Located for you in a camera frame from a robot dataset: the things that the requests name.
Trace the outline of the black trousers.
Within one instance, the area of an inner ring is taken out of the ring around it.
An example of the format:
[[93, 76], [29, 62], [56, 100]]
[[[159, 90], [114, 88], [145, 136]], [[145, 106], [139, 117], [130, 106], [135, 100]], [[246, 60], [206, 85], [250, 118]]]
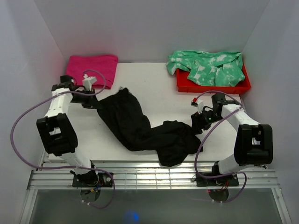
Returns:
[[97, 102], [97, 113], [117, 140], [129, 151], [156, 151], [162, 166], [182, 163], [190, 154], [202, 152], [192, 128], [179, 121], [151, 127], [137, 98], [127, 88]]

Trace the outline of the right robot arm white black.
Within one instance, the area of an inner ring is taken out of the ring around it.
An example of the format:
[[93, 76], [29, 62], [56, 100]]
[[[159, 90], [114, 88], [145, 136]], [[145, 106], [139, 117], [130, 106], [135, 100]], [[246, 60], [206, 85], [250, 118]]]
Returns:
[[251, 166], [271, 164], [273, 161], [273, 130], [268, 124], [261, 124], [252, 119], [244, 110], [240, 101], [221, 91], [211, 91], [212, 106], [204, 105], [200, 97], [195, 97], [191, 105], [197, 111], [191, 116], [192, 130], [195, 134], [207, 131], [199, 149], [212, 132], [224, 121], [236, 130], [233, 153], [217, 161], [211, 173], [196, 175], [211, 179], [216, 185], [222, 185], [228, 176], [236, 175]]

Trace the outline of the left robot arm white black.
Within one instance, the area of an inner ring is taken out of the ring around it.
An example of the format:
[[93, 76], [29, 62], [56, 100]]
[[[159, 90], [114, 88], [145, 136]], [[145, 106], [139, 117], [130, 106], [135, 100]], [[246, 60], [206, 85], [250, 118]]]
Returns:
[[67, 114], [70, 103], [81, 104], [86, 109], [95, 108], [97, 98], [92, 85], [96, 81], [96, 77], [85, 74], [82, 85], [77, 85], [73, 77], [61, 76], [60, 83], [51, 88], [53, 99], [47, 113], [36, 121], [45, 151], [73, 166], [74, 177], [91, 187], [98, 184], [99, 175], [93, 162], [77, 150], [78, 138]]

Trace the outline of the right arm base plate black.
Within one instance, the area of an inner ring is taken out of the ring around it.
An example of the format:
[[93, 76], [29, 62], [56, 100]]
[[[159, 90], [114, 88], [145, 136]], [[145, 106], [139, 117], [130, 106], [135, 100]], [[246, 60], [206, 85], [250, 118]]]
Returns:
[[211, 172], [203, 172], [201, 174], [204, 175], [205, 178], [200, 175], [196, 175], [195, 181], [197, 187], [223, 187], [224, 185], [229, 187], [239, 186], [237, 175], [228, 175], [220, 178], [207, 178], [207, 176], [212, 176], [213, 174]]

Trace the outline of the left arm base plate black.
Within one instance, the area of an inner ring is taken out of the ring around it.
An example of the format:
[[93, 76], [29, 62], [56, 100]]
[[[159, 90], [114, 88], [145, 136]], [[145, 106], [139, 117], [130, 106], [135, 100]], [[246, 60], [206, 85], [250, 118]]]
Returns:
[[98, 172], [98, 178], [94, 183], [87, 184], [82, 180], [80, 175], [74, 175], [72, 181], [72, 187], [75, 188], [96, 188], [96, 187], [103, 187], [103, 188], [110, 188], [113, 187], [113, 182], [111, 176], [106, 173]]

